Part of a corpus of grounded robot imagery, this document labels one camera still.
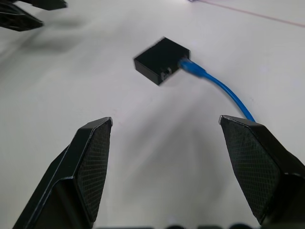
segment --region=white table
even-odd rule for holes
[[[163,36],[190,49],[305,163],[305,2],[209,1],[227,8],[74,0],[53,12],[26,7],[45,21],[39,30],[0,29],[1,228],[13,227],[76,130],[105,116],[114,126],[96,226],[257,226],[218,125],[242,114],[213,84],[180,71],[158,87],[132,59]]]

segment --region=textured gripper pad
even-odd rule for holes
[[[77,174],[77,183],[84,204],[93,221],[96,220],[107,173],[110,144],[110,122],[93,133]]]
[[[254,216],[261,222],[273,200],[279,168],[247,126],[230,120],[221,125],[234,174]]]

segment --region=black rectangular block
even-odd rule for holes
[[[138,72],[160,85],[179,69],[182,58],[190,58],[190,51],[164,37],[134,58],[134,65]]]

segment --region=red line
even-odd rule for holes
[[[203,3],[206,3],[206,4],[210,4],[210,5],[226,8],[226,9],[229,9],[229,10],[234,10],[234,11],[237,11],[237,12],[240,12],[240,13],[246,13],[246,14],[250,14],[250,15],[253,15],[253,16],[256,16],[256,17],[266,18],[266,19],[269,19],[269,20],[278,21],[278,22],[281,22],[281,23],[285,23],[285,24],[289,24],[289,25],[294,25],[294,26],[305,28],[305,24],[300,24],[300,23],[296,23],[296,22],[292,22],[292,21],[285,21],[285,20],[282,20],[282,19],[273,18],[273,17],[262,15],[262,14],[245,11],[245,10],[239,10],[239,9],[232,8],[232,7],[229,7],[229,6],[224,6],[224,5],[220,5],[220,4],[217,4],[217,3],[211,3],[211,2],[208,2],[208,1],[205,1],[205,0],[199,0],[199,1],[203,2]]]

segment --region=blue ethernet cable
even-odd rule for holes
[[[226,85],[224,85],[222,82],[220,82],[219,80],[217,80],[216,78],[214,78],[213,76],[208,74],[205,69],[203,69],[202,67],[195,64],[194,62],[192,62],[189,59],[182,59],[181,61],[179,61],[179,66],[180,66],[180,68],[182,68],[183,70],[185,70],[188,73],[196,75],[199,78],[208,79],[208,80],[212,81],[213,83],[215,83],[216,85],[218,85],[234,100],[234,102],[241,109],[241,111],[243,112],[245,117],[248,120],[255,122],[251,113],[248,111],[248,109],[243,104],[243,102],[237,97],[237,95],[235,95],[234,92],[232,92],[231,89],[228,88]]]

